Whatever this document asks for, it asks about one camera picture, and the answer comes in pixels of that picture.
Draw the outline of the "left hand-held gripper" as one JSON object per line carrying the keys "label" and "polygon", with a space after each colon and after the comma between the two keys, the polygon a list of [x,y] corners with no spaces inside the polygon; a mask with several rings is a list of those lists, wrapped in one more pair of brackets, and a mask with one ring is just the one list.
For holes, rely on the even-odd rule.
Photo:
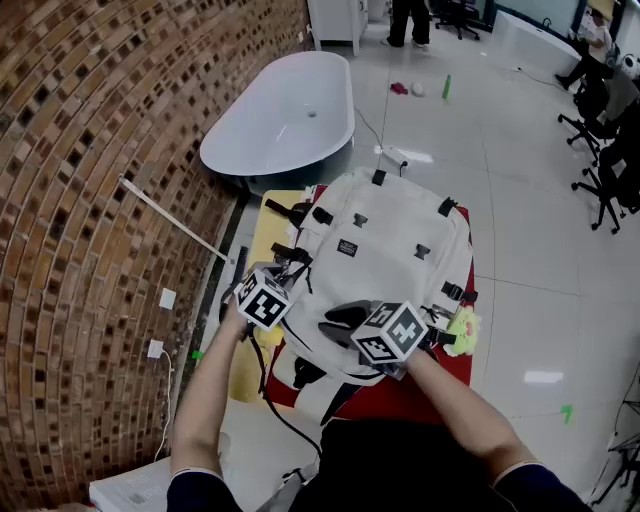
{"label": "left hand-held gripper", "polygon": [[288,291],[277,281],[283,270],[275,263],[255,263],[233,290],[240,314],[265,331],[271,331],[292,306]]}

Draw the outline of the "white power strip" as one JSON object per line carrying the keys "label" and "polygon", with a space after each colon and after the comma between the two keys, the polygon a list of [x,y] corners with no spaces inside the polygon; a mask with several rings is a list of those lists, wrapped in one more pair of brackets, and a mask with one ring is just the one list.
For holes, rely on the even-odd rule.
{"label": "white power strip", "polygon": [[413,163],[432,164],[434,162],[433,156],[428,153],[392,145],[379,146],[378,153],[387,160],[394,162],[397,166],[410,166]]}

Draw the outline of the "person's left forearm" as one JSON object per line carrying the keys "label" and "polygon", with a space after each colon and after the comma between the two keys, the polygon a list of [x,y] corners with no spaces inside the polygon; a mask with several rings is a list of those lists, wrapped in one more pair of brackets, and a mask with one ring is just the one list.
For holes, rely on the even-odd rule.
{"label": "person's left forearm", "polygon": [[172,430],[171,471],[222,474],[218,447],[227,405],[231,363],[247,320],[230,301],[212,342],[184,392]]}

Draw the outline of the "white backpack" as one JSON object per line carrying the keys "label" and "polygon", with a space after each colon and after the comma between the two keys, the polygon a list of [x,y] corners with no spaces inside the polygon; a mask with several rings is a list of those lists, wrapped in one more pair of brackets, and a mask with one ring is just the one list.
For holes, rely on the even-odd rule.
{"label": "white backpack", "polygon": [[473,306],[469,223],[452,199],[382,170],[357,168],[319,197],[290,208],[273,205],[296,234],[272,250],[284,270],[278,282],[291,308],[281,319],[285,347],[276,377],[300,396],[296,408],[328,422],[349,398],[389,377],[355,346],[339,346],[319,322],[330,309],[358,300],[408,301],[428,327],[417,348],[452,343],[447,334],[460,307]]}

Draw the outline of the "white counter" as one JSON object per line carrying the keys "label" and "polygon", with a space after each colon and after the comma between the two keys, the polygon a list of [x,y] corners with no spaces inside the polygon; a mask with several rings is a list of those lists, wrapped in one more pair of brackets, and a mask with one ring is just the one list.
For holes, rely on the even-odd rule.
{"label": "white counter", "polygon": [[490,57],[503,68],[543,76],[566,75],[580,54],[560,38],[498,10],[490,38]]}

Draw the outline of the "person's dark clothing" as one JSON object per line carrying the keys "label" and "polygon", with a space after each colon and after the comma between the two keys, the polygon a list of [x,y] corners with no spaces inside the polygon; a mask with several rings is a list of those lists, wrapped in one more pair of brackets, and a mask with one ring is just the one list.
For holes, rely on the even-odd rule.
{"label": "person's dark clothing", "polygon": [[287,512],[592,512],[538,463],[491,481],[442,425],[333,420]]}

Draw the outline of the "black office chair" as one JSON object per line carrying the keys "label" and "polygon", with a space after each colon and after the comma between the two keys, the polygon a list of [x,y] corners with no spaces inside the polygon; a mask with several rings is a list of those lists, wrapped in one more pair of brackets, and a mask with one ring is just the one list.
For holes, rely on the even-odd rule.
{"label": "black office chair", "polygon": [[631,214],[640,212],[640,142],[632,135],[620,130],[614,141],[601,151],[596,170],[585,168],[582,175],[592,183],[573,182],[571,189],[582,189],[598,199],[598,219],[591,224],[593,231],[602,225],[606,211],[614,224],[611,233],[620,230],[613,201],[620,207],[620,217],[626,215],[624,210]]}
{"label": "black office chair", "polygon": [[480,39],[480,35],[469,26],[470,21],[479,19],[476,0],[440,0],[439,11],[435,17],[436,29],[453,27],[459,40],[463,39],[463,31],[471,34],[476,41]]}
{"label": "black office chair", "polygon": [[564,114],[558,115],[558,122],[573,126],[577,134],[567,139],[571,146],[577,140],[584,140],[593,156],[592,165],[596,166],[600,156],[600,142],[613,139],[619,130],[621,116],[614,112],[612,103],[612,80],[586,77],[577,93],[574,104],[578,108],[578,119]]}

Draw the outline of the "white bathtub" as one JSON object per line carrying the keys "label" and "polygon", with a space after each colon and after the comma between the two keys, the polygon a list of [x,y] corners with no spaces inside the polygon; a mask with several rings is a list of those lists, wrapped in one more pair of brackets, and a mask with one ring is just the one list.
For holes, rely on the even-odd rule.
{"label": "white bathtub", "polygon": [[306,51],[266,66],[205,135],[199,156],[256,195],[302,189],[344,170],[354,131],[348,60]]}

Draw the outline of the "white pole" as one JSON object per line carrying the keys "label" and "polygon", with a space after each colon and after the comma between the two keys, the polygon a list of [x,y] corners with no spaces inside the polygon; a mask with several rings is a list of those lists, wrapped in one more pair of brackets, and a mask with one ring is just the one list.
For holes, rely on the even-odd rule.
{"label": "white pole", "polygon": [[131,192],[134,196],[136,196],[139,200],[143,201],[147,206],[149,206],[156,213],[160,214],[165,220],[169,221],[174,227],[178,228],[181,232],[189,236],[199,245],[207,249],[211,254],[213,254],[218,259],[221,259],[225,263],[235,264],[236,260],[229,257],[226,254],[223,254],[218,249],[216,249],[213,245],[206,242],[203,238],[194,233],[190,228],[188,228],[185,224],[177,220],[174,216],[172,216],[168,211],[162,208],[158,203],[153,201],[148,195],[144,193],[143,190],[139,189],[136,185],[134,185],[130,180],[126,179],[123,174],[118,176],[119,183]]}

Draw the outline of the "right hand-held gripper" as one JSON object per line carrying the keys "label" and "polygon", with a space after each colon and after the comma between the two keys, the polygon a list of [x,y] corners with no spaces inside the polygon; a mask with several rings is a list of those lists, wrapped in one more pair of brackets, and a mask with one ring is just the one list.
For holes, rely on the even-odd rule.
{"label": "right hand-held gripper", "polygon": [[339,346],[355,346],[366,362],[385,375],[402,379],[405,363],[428,327],[410,302],[358,300],[325,313],[328,321],[364,321],[351,326],[319,322],[319,331]]}

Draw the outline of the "white cabinet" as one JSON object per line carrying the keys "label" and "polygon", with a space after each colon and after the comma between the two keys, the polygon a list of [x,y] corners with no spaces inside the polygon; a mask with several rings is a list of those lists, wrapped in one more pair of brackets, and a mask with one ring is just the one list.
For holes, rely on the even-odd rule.
{"label": "white cabinet", "polygon": [[368,0],[306,0],[315,49],[323,42],[350,42],[354,56],[368,24]]}

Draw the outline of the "person's right forearm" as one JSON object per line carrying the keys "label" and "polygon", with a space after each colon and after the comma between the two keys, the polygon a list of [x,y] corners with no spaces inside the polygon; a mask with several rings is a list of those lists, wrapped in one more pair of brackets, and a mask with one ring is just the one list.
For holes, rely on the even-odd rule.
{"label": "person's right forearm", "polygon": [[517,465],[536,461],[496,408],[426,352],[414,351],[406,368],[456,442],[483,462],[492,482]]}

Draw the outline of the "green flower plush charm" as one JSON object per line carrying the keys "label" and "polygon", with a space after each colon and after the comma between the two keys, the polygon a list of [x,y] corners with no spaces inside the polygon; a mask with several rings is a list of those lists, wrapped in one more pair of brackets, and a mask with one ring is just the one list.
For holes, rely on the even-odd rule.
{"label": "green flower plush charm", "polygon": [[454,341],[444,345],[445,353],[450,357],[472,356],[479,339],[481,321],[472,306],[460,307],[446,331],[454,337]]}

